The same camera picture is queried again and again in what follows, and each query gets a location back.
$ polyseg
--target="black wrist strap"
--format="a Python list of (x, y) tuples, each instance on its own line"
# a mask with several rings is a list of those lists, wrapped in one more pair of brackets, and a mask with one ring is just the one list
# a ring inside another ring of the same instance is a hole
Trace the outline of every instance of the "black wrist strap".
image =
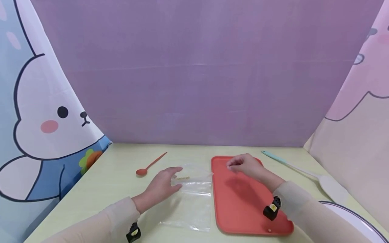
[(140, 229), (138, 224), (135, 222), (130, 228), (130, 232), (126, 235), (128, 243), (132, 243), (140, 238)]
[(281, 208), (281, 199), (275, 196), (273, 198), (273, 202), (269, 206), (266, 206), (265, 209), (263, 210), (263, 215), (265, 215), (266, 218), (273, 221), (277, 217), (280, 208)]

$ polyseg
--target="yellow label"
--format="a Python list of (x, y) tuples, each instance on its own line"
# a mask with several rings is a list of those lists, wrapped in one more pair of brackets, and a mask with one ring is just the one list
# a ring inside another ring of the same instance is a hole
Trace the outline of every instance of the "yellow label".
[(277, 210), (277, 207), (272, 203), (270, 204), (270, 209), (273, 210), (273, 212), (275, 212)]
[(134, 230), (134, 231), (131, 233), (131, 236), (135, 236), (137, 233), (138, 233), (138, 229)]
[(187, 180), (189, 179), (190, 177), (180, 177), (180, 178), (176, 178), (176, 180)]

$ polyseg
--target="red cutting board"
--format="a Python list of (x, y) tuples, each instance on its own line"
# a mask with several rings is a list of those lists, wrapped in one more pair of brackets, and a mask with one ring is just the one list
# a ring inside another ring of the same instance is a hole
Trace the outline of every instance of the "red cutting board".
[(211, 160), (216, 223), (219, 229), (231, 234), (291, 234), (293, 223), (282, 211), (278, 212), (274, 221), (263, 215), (264, 208), (273, 202), (272, 193), (262, 183), (243, 173), (229, 171), (226, 163), (231, 158), (216, 156)]

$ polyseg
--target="bunny eye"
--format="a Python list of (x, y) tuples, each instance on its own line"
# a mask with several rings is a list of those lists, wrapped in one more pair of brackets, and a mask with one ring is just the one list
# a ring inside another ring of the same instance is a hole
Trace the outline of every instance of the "bunny eye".
[(60, 118), (66, 118), (69, 114), (69, 111), (65, 106), (60, 106), (58, 107), (57, 114)]

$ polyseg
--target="beige sleeve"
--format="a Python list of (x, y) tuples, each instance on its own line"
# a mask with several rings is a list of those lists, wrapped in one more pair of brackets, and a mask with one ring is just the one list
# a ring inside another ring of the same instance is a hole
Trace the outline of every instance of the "beige sleeve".
[(100, 213), (78, 222), (67, 229), (44, 240), (44, 243), (107, 243), (125, 239), (138, 212), (130, 197), (124, 198)]
[(281, 210), (315, 243), (371, 243), (361, 232), (307, 191), (288, 181), (273, 193), (281, 199)]

